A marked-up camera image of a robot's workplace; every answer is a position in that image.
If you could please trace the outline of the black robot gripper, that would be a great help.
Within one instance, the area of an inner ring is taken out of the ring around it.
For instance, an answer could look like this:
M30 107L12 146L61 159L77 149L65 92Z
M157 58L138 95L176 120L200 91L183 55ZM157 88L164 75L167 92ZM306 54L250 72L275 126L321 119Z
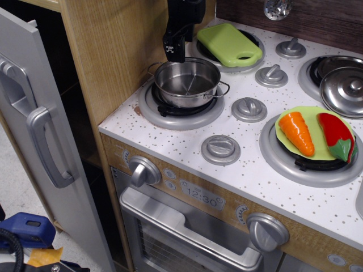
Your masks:
M195 24L200 24L206 11L206 1L169 0L166 34L163 48L169 62L185 62L185 41L192 41Z

